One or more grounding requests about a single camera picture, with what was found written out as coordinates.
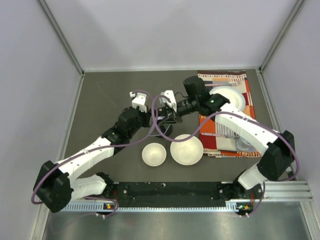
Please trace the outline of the black phone stand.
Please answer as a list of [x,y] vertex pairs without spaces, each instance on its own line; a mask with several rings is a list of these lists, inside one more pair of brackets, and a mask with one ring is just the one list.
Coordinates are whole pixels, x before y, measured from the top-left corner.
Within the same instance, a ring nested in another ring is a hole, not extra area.
[[[173,126],[171,124],[161,125],[159,128],[160,128],[161,132],[167,137],[169,137],[171,135],[171,133],[173,132]],[[151,137],[163,138],[163,136],[161,134],[159,134],[158,132],[151,135]]]

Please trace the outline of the black smartphone lavender case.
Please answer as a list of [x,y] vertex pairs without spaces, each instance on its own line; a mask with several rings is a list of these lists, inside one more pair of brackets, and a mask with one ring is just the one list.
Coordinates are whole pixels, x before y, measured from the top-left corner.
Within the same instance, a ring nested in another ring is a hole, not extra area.
[[156,120],[157,120],[158,126],[169,125],[169,124],[166,124],[167,115],[163,115],[162,108],[163,107],[160,107],[160,108],[158,108],[157,110],[154,111],[154,113],[157,114]]

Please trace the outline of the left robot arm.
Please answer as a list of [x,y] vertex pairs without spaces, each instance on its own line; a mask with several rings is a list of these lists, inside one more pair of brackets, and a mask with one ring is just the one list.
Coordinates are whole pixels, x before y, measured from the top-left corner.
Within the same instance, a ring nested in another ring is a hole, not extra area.
[[35,205],[44,204],[52,213],[57,213],[77,199],[91,196],[109,198],[114,187],[108,175],[99,172],[91,177],[80,176],[101,161],[131,146],[130,140],[140,128],[154,130],[150,119],[158,115],[155,109],[142,112],[132,106],[127,107],[115,125],[89,146],[66,159],[45,162],[35,181],[31,202]]

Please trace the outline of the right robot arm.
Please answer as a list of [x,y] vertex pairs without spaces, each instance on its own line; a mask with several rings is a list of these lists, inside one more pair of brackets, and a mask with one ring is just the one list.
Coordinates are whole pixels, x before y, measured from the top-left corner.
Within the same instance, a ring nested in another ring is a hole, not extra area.
[[198,76],[187,78],[183,84],[188,93],[186,99],[176,102],[171,90],[157,97],[165,106],[168,119],[179,122],[181,117],[199,112],[206,116],[207,121],[211,120],[231,129],[262,155],[259,162],[233,181],[232,189],[237,197],[245,198],[253,187],[265,181],[277,181],[297,159],[293,134],[287,130],[279,133],[243,113],[232,102],[233,97],[238,94],[233,87],[221,85],[208,90]]

